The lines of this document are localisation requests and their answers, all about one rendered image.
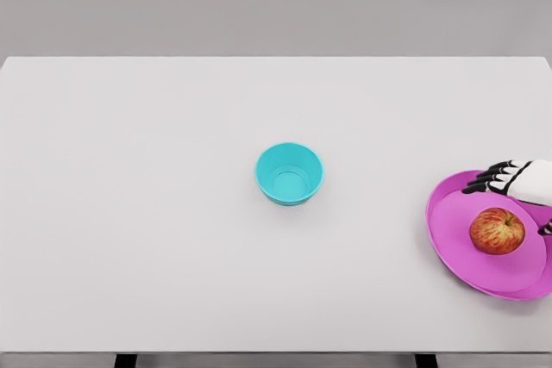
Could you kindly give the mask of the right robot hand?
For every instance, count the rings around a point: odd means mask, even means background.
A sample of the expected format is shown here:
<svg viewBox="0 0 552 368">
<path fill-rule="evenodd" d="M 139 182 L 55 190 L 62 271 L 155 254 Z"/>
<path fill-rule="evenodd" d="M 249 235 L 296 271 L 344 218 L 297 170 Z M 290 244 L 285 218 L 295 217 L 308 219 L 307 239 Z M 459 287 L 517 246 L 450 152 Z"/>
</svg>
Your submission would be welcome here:
<svg viewBox="0 0 552 368">
<path fill-rule="evenodd" d="M 479 173 L 461 192 L 492 192 L 522 203 L 552 207 L 552 161 L 501 161 Z"/>
</svg>

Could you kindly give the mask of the red apple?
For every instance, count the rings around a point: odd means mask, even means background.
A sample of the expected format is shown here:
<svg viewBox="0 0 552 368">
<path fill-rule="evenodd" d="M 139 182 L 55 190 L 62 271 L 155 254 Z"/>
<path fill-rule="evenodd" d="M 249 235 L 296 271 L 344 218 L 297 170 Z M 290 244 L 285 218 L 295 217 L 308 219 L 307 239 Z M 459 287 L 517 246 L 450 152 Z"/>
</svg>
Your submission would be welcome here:
<svg viewBox="0 0 552 368">
<path fill-rule="evenodd" d="M 489 208 L 475 216 L 468 234 L 479 251 L 499 256 L 513 253 L 523 244 L 525 226 L 511 211 Z"/>
</svg>

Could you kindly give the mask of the pink plate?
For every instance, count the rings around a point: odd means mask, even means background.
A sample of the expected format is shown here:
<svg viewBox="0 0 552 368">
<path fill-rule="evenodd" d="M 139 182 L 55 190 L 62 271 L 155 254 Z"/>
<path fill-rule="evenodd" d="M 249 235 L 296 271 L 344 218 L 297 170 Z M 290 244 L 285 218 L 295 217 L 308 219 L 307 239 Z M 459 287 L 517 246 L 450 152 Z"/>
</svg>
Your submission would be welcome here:
<svg viewBox="0 0 552 368">
<path fill-rule="evenodd" d="M 431 192 L 425 220 L 436 253 L 459 279 L 488 295 L 529 301 L 551 294 L 552 237 L 543 237 L 537 230 L 552 219 L 552 207 L 521 203 L 494 193 L 463 194 L 467 182 L 479 173 L 457 172 Z M 524 241 L 514 252 L 483 253 L 471 241 L 471 223 L 489 208 L 506 209 L 522 221 Z"/>
</svg>

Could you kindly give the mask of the blue bowl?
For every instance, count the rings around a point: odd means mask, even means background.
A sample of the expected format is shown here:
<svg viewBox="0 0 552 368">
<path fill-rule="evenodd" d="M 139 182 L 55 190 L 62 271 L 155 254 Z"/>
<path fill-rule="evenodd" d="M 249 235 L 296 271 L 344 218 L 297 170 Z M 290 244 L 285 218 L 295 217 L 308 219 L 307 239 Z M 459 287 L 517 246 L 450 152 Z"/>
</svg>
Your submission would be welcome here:
<svg viewBox="0 0 552 368">
<path fill-rule="evenodd" d="M 291 207 L 311 199 L 324 180 L 320 157 L 309 147 L 282 142 L 263 151 L 254 167 L 255 181 L 273 203 Z"/>
</svg>

